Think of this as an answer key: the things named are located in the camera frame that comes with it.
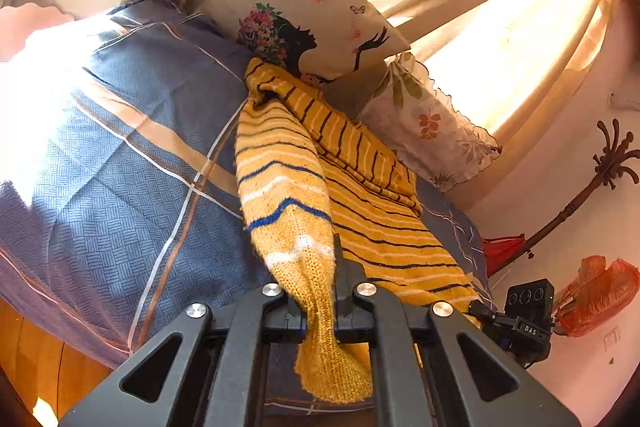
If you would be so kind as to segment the red cloth at bedside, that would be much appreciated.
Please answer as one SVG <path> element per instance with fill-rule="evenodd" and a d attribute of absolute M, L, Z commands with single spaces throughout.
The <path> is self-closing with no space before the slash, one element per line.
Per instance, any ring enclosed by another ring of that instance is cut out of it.
<path fill-rule="evenodd" d="M 525 244 L 524 234 L 482 239 L 488 277 L 497 273 L 503 263 L 510 262 Z"/>

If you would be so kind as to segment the white cushion with woman silhouette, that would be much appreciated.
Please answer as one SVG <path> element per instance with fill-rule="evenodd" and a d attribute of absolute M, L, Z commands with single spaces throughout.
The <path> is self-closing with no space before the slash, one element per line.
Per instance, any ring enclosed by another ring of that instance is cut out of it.
<path fill-rule="evenodd" d="M 368 0 L 205 0 L 231 40 L 298 78 L 332 81 L 410 44 Z"/>

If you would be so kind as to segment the wooden coat rack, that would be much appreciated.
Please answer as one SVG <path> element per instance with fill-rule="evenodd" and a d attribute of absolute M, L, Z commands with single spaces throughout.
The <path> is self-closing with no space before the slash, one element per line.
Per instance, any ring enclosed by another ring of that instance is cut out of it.
<path fill-rule="evenodd" d="M 628 161 L 639 158 L 638 148 L 631 147 L 632 142 L 634 142 L 634 134 L 631 131 L 622 133 L 622 130 L 620 130 L 620 121 L 617 118 L 612 119 L 611 127 L 608 127 L 602 120 L 599 120 L 597 122 L 597 128 L 603 134 L 604 147 L 602 147 L 600 154 L 594 154 L 592 156 L 594 168 L 593 177 L 589 183 L 541 229 L 531 236 L 524 234 L 526 244 L 510 262 L 503 263 L 500 270 L 506 268 L 523 256 L 532 257 L 534 247 L 559 228 L 569 217 L 574 216 L 577 210 L 587 202 L 589 197 L 597 191 L 599 187 L 607 186 L 611 191 L 614 191 L 616 189 L 616 180 L 623 178 L 623 176 L 629 176 L 634 185 L 639 184 L 639 173 L 636 169 L 627 165 Z"/>

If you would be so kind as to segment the yellow striped knit sweater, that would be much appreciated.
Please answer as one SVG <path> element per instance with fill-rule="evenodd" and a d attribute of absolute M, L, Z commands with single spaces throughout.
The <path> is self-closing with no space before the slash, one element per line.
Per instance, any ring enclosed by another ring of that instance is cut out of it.
<path fill-rule="evenodd" d="M 368 399 L 367 349 L 334 335 L 337 255 L 412 305 L 445 300 L 465 311 L 476 290 L 424 225 L 416 175 L 386 145 L 278 66 L 254 58 L 244 79 L 238 193 L 257 254 L 310 324 L 296 373 L 320 400 Z"/>

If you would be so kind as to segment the blue plaid bed sheet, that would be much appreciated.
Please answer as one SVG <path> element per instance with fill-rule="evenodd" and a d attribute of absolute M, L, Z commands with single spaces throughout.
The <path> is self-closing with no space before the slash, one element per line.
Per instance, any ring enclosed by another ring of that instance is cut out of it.
<path fill-rule="evenodd" d="M 117 366 L 189 303 L 270 279 L 236 194 L 248 49 L 177 0 L 39 31 L 1 69 L 1 295 Z M 422 221 L 489 301 L 480 236 L 416 176 Z"/>

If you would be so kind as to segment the orange plastic bag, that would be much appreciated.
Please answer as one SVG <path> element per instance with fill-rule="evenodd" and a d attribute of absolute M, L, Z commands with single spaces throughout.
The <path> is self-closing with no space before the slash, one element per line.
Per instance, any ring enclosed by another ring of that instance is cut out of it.
<path fill-rule="evenodd" d="M 639 291 L 639 269 L 623 259 L 609 265 L 604 256 L 590 256 L 554 299 L 556 335 L 582 337 L 634 300 Z"/>

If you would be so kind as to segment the floral white ruffled pillow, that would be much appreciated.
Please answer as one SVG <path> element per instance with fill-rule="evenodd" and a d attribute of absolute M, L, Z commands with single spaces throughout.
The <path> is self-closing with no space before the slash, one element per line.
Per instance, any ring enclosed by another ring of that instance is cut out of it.
<path fill-rule="evenodd" d="M 387 64 L 382 81 L 358 119 L 398 159 L 446 193 L 477 176 L 502 147 L 435 87 L 428 69 L 404 52 Z"/>

